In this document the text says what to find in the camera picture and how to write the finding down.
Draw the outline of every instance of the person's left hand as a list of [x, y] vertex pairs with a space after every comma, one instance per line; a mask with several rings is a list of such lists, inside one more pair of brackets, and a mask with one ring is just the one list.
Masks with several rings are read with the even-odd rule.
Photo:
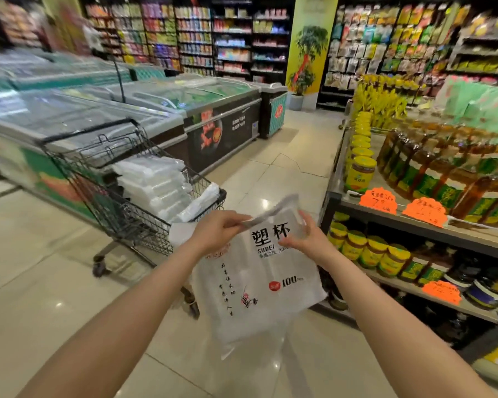
[[199, 249], [201, 256], [217, 252], [234, 236], [244, 231], [242, 221], [251, 219], [250, 215], [236, 211], [212, 211], [198, 222], [189, 243]]

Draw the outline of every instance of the potted plant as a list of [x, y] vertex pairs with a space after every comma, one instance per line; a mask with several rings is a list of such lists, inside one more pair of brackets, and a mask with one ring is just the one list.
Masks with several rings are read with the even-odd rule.
[[299, 69], [288, 78], [289, 90], [293, 92], [289, 103], [291, 110], [302, 108], [304, 93], [315, 81], [311, 63], [326, 50], [328, 42], [328, 31], [320, 26], [305, 26], [297, 33], [296, 44], [303, 60]]

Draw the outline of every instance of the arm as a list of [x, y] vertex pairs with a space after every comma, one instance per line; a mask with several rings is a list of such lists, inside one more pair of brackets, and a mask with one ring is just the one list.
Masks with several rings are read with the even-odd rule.
[[207, 215], [190, 240], [59, 348], [18, 398], [114, 397], [193, 267], [240, 233], [244, 229], [241, 221], [250, 218], [234, 211]]
[[300, 213], [307, 238], [279, 243], [300, 250], [330, 273], [400, 398], [495, 397], [454, 350], [339, 253], [311, 216]]

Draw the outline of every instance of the shopping cart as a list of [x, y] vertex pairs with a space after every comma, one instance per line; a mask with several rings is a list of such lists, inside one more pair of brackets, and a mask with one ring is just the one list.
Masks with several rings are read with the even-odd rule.
[[[111, 127], [129, 123], [134, 129], [126, 133], [111, 138], [103, 134]], [[66, 140], [89, 133], [92, 134], [89, 139], [93, 141], [89, 141], [88, 145], [73, 150], [68, 148], [69, 143]], [[110, 272], [105, 265], [105, 255], [118, 245], [127, 247], [150, 267], [155, 267], [156, 264], [138, 250], [138, 247], [146, 247], [165, 256], [173, 252], [168, 241], [170, 224], [124, 198], [123, 188], [116, 180], [117, 174], [111, 169], [111, 163], [131, 156], [169, 156], [149, 140], [146, 131], [136, 120], [125, 118], [72, 133], [49, 136], [40, 140], [40, 147], [72, 185], [102, 230], [113, 239], [94, 256], [94, 276], [100, 277]], [[210, 181], [189, 167], [184, 171], [192, 185], [191, 196], [199, 197], [210, 185]], [[212, 210], [222, 209], [226, 195], [225, 190], [220, 189], [217, 200], [194, 218], [194, 221]], [[193, 315], [198, 317], [199, 308], [192, 292], [186, 287], [182, 287], [181, 292]]]

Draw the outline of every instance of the black wire basket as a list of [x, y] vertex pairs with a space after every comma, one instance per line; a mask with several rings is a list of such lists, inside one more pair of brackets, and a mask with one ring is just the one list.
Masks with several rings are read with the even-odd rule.
[[[95, 135], [88, 146], [62, 152], [56, 143], [87, 133], [100, 132], [110, 127], [131, 123], [135, 128], [125, 134], [107, 137]], [[63, 176], [72, 185], [77, 197], [86, 205], [104, 232], [114, 240], [126, 241], [132, 246], [144, 246], [157, 253], [169, 255], [173, 248], [168, 241], [171, 225], [159, 217], [131, 203], [123, 196], [118, 175], [111, 163], [135, 156], [171, 156], [149, 140], [146, 131], [132, 118], [111, 121], [72, 133], [47, 137], [40, 147], [52, 159]], [[211, 184], [189, 167], [188, 176], [193, 199], [199, 197]], [[198, 221], [212, 210], [223, 209], [227, 193], [220, 189], [219, 197], [192, 221]]]

